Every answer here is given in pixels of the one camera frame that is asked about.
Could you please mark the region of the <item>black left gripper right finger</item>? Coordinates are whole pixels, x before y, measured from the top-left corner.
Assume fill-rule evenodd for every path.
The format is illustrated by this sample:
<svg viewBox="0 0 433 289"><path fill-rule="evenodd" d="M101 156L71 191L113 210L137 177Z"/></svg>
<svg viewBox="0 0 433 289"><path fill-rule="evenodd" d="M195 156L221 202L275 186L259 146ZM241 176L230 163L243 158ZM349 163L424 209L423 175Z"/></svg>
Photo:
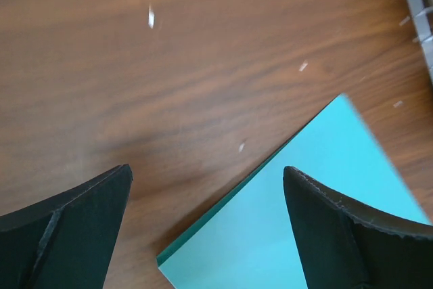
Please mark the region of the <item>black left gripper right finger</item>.
<svg viewBox="0 0 433 289"><path fill-rule="evenodd" d="M283 188L308 288L432 287L432 226L373 208L292 166Z"/></svg>

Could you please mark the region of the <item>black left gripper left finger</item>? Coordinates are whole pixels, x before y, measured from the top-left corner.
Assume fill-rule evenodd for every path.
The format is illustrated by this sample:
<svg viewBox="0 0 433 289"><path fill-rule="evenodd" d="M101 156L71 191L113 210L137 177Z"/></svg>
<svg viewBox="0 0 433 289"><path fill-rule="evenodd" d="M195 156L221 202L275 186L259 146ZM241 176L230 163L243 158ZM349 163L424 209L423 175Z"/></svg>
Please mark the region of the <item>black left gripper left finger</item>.
<svg viewBox="0 0 433 289"><path fill-rule="evenodd" d="M1 287L103 288L132 181L119 165L1 216Z"/></svg>

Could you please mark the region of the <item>green file folder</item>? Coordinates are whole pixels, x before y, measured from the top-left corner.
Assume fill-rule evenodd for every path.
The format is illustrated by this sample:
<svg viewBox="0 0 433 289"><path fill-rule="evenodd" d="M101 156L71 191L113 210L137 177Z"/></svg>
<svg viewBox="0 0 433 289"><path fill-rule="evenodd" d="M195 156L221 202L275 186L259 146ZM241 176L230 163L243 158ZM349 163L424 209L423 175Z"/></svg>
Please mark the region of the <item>green file folder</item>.
<svg viewBox="0 0 433 289"><path fill-rule="evenodd" d="M283 194L286 166L384 212L429 223L342 94L158 255L175 288L306 287Z"/></svg>

